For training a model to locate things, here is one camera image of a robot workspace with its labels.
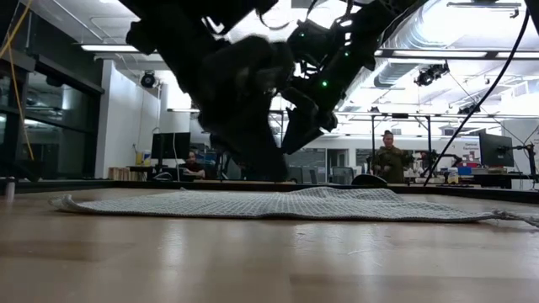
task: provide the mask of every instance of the gray rug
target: gray rug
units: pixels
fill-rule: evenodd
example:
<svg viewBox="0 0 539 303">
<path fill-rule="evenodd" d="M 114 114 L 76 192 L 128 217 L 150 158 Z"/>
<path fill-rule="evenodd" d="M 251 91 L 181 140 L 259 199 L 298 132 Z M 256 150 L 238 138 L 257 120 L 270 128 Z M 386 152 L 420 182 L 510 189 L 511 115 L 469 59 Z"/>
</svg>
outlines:
<svg viewBox="0 0 539 303">
<path fill-rule="evenodd" d="M 389 189 L 312 188 L 285 194 L 182 189 L 175 193 L 79 204 L 68 195 L 51 199 L 50 204 L 58 210 L 95 215 L 462 223 L 501 219 L 539 226 L 539 219 L 501 210 L 472 213 L 436 203 L 405 201 Z"/>
</svg>

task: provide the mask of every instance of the security camera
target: security camera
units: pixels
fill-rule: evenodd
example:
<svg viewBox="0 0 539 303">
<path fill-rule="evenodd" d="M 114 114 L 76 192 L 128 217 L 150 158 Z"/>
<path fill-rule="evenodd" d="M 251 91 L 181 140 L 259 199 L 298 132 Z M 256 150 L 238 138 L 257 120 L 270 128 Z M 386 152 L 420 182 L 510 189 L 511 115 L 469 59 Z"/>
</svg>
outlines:
<svg viewBox="0 0 539 303">
<path fill-rule="evenodd" d="M 159 84 L 159 80 L 155 77 L 155 71 L 145 71 L 141 78 L 141 85 L 144 88 L 155 88 Z"/>
</svg>

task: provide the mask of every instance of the wire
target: wire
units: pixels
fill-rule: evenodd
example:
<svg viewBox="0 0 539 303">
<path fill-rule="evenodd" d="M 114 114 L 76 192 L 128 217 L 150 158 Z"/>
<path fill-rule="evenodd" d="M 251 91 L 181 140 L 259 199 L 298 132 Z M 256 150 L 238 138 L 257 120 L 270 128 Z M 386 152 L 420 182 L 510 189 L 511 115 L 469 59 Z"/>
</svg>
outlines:
<svg viewBox="0 0 539 303">
<path fill-rule="evenodd" d="M 157 121 L 156 121 L 155 128 L 152 130 L 152 133 L 156 129 L 159 129 L 159 131 L 161 131 L 161 129 L 159 128 L 159 122 L 161 122 L 161 89 L 162 88 L 163 88 L 162 84 L 159 84 L 157 86 Z"/>
<path fill-rule="evenodd" d="M 447 142 L 446 147 L 444 147 L 444 150 L 441 152 L 440 156 L 436 159 L 436 161 L 433 163 L 432 166 L 429 166 L 429 176 L 427 179 L 425 179 L 423 186 L 426 187 L 429 183 L 430 178 L 432 177 L 432 173 L 436 166 L 438 166 L 438 163 L 440 163 L 440 159 L 443 155 L 446 154 L 447 149 L 449 146 L 451 146 L 451 143 L 455 140 L 456 136 L 458 136 L 458 133 L 462 130 L 462 127 L 472 118 L 473 114 L 476 112 L 477 109 L 481 108 L 481 104 L 485 102 L 485 100 L 488 98 L 488 96 L 493 92 L 493 90 L 498 86 L 498 83 L 502 80 L 502 77 L 504 76 L 505 72 L 509 68 L 509 65 L 513 61 L 513 58 L 515 57 L 515 53 L 519 48 L 520 42 L 522 41 L 522 38 L 524 37 L 524 33 L 526 32 L 526 28 L 528 27 L 528 22 L 530 21 L 530 10 L 526 10 L 526 16 L 524 17 L 524 21 L 522 22 L 522 28 L 520 29 L 520 33 L 518 37 L 516 38 L 515 45 L 513 45 L 513 49 L 510 52 L 509 57 L 507 58 L 507 62 L 505 63 L 504 67 L 502 67 L 502 70 L 499 72 L 498 77 L 496 80 L 494 80 L 494 83 L 492 84 L 492 87 L 485 93 L 485 95 L 481 98 L 481 100 L 473 107 L 473 110 L 468 114 L 468 116 L 462 121 L 461 125 L 456 129 L 455 134 L 451 137 L 449 142 Z"/>
<path fill-rule="evenodd" d="M 461 88 L 461 90 L 470 98 L 470 99 L 473 99 L 472 95 L 458 82 L 458 80 L 455 79 L 455 77 L 453 77 L 453 75 L 451 73 L 449 73 L 449 76 L 451 76 L 451 78 L 453 78 L 453 80 L 455 81 L 456 85 L 459 86 L 459 88 Z M 482 111 L 484 111 L 485 113 L 489 114 L 483 107 L 481 108 Z M 524 141 L 522 141 L 519 137 L 517 137 L 515 134 L 513 134 L 510 130 L 508 130 L 501 122 L 499 122 L 496 118 L 494 117 L 491 117 L 492 120 L 494 120 L 496 123 L 499 124 L 499 126 L 501 126 L 501 128 L 503 128 L 505 131 L 507 131 L 510 135 L 512 135 L 517 141 L 519 141 L 522 145 L 525 145 L 524 144 Z"/>
<path fill-rule="evenodd" d="M 8 30 L 8 39 L 6 41 L 6 45 L 2 48 L 2 50 L 0 50 L 0 58 L 2 58 L 3 55 L 6 53 L 6 51 L 8 51 L 9 63 L 10 63 L 10 66 L 11 66 L 11 74 L 12 74 L 12 78 L 13 78 L 13 88 L 15 90 L 15 98 L 17 99 L 17 106 L 19 108 L 20 123 L 21 123 L 21 126 L 23 128 L 24 139 L 26 140 L 26 145 L 28 147 L 28 152 L 30 154 L 30 159 L 32 161 L 34 161 L 34 151 L 32 151 L 32 146 L 30 145 L 30 141 L 29 141 L 29 138 L 28 138 L 28 131 L 24 127 L 24 115 L 23 115 L 23 109 L 22 109 L 21 102 L 20 102 L 19 86 L 17 85 L 17 73 L 15 72 L 15 63 L 13 62 L 13 52 L 11 51 L 11 43 L 12 43 L 13 39 L 15 38 L 15 36 L 17 35 L 17 33 L 19 32 L 20 25 L 23 23 L 24 18 L 28 14 L 28 11 L 30 9 L 30 5 L 32 4 L 32 2 L 33 2 L 33 0 L 28 1 L 28 5 L 24 9 L 23 14 L 20 16 L 19 21 L 17 21 L 17 24 L 13 28 L 13 31 L 12 31 L 11 34 L 9 33 L 9 30 Z"/>
<path fill-rule="evenodd" d="M 15 89 L 15 98 L 17 99 L 17 106 L 19 107 L 19 118 L 20 123 L 23 128 L 24 133 L 24 139 L 26 140 L 26 145 L 28 147 L 28 152 L 30 154 L 30 159 L 34 161 L 34 151 L 32 151 L 32 146 L 30 145 L 30 141 L 28 139 L 28 131 L 24 127 L 24 115 L 23 115 L 23 108 L 20 104 L 20 95 L 19 95 L 19 88 L 17 85 L 17 74 L 15 73 L 15 65 L 13 64 L 13 54 L 11 51 L 11 45 L 8 45 L 8 53 L 9 53 L 9 60 L 11 61 L 11 74 L 13 76 L 13 88 Z"/>
<path fill-rule="evenodd" d="M 138 125 L 138 139 L 136 141 L 136 145 L 140 147 L 141 145 L 141 133 L 142 133 L 142 116 L 144 113 L 144 94 L 146 90 L 142 89 L 142 103 L 141 103 L 141 117 L 139 119 L 139 125 Z"/>
<path fill-rule="evenodd" d="M 172 134 L 172 148 L 174 150 L 174 161 L 176 161 L 176 178 L 179 182 L 179 165 L 178 165 L 178 154 L 176 153 L 176 133 Z"/>
<path fill-rule="evenodd" d="M 449 73 L 449 75 L 453 78 L 453 80 L 455 81 L 455 83 L 462 89 L 462 91 L 464 93 L 466 93 L 466 95 L 469 97 L 469 98 L 472 98 L 472 96 L 470 95 L 470 93 L 468 93 L 468 91 L 455 79 L 455 77 L 453 77 L 453 75 L 451 73 Z M 489 114 L 484 108 L 481 108 L 482 111 L 486 112 L 487 114 Z M 537 125 L 537 127 L 530 133 L 529 136 L 527 136 L 527 138 L 523 141 L 521 140 L 519 137 L 517 137 L 515 134 L 513 134 L 510 130 L 508 130 L 505 125 L 503 125 L 500 121 L 498 121 L 496 118 L 494 117 L 491 117 L 494 121 L 496 121 L 496 123 L 499 124 L 499 126 L 504 129 L 505 131 L 507 131 L 510 135 L 512 135 L 517 141 L 519 141 L 523 146 L 526 145 L 526 143 L 528 142 L 528 140 L 530 140 L 530 138 L 533 136 L 533 134 L 536 133 L 537 130 L 539 130 L 539 125 Z M 528 158 L 528 160 L 530 159 L 530 156 L 525 152 L 524 152 L 524 156 L 526 156 L 526 158 Z M 539 167 L 536 167 L 536 173 L 539 173 Z"/>
</svg>

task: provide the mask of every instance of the desk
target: desk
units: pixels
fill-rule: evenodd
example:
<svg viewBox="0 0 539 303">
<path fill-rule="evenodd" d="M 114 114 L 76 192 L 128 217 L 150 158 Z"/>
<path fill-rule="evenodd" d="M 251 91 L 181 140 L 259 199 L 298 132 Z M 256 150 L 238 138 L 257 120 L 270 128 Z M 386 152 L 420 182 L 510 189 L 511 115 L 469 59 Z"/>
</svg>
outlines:
<svg viewBox="0 0 539 303">
<path fill-rule="evenodd" d="M 73 215 L 76 201 L 159 194 L 100 189 L 0 202 L 0 301 L 9 303 L 530 303 L 539 236 L 526 223 L 197 220 Z M 516 203 L 405 195 L 465 210 Z"/>
<path fill-rule="evenodd" d="M 500 187 L 502 189 L 512 189 L 512 180 L 532 180 L 531 175 L 519 173 L 483 173 L 471 176 L 460 176 L 462 181 L 480 184 L 483 187 Z"/>
</svg>

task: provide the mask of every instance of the window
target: window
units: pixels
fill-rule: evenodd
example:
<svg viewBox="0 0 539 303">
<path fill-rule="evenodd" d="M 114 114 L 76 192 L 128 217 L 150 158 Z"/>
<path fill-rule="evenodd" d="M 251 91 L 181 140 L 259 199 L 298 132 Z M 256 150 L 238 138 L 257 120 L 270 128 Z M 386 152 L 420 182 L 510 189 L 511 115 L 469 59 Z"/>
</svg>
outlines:
<svg viewBox="0 0 539 303">
<path fill-rule="evenodd" d="M 30 73 L 26 111 L 76 128 L 92 129 L 98 107 L 90 96 L 38 72 Z"/>
<path fill-rule="evenodd" d="M 93 161 L 88 155 L 93 155 L 94 146 L 88 141 L 88 135 L 35 120 L 25 120 L 24 128 L 34 155 L 32 166 L 40 167 L 42 178 L 93 176 Z M 31 156 L 26 139 L 22 144 L 20 160 L 29 162 Z"/>
<path fill-rule="evenodd" d="M 0 75 L 0 105 L 8 105 L 10 85 L 11 78 Z"/>
</svg>

